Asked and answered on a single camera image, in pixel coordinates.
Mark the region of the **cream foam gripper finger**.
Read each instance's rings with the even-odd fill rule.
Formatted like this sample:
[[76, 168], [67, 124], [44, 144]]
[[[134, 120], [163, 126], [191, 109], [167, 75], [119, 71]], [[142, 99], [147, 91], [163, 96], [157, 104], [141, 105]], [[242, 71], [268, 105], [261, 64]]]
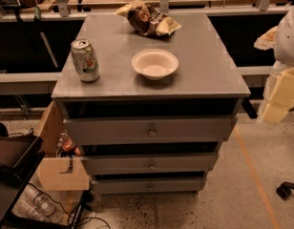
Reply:
[[266, 33], [261, 35], [254, 43], [254, 47], [259, 50], [269, 50], [274, 47], [275, 35], [277, 26], [271, 28]]

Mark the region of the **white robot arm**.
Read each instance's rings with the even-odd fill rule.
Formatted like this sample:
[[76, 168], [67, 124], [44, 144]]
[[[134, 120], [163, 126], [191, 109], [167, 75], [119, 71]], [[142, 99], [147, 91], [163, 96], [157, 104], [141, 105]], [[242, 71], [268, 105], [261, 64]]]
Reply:
[[254, 47], [274, 51], [275, 63], [265, 83], [258, 119], [277, 124], [294, 108], [294, 6], [278, 26], [256, 40]]

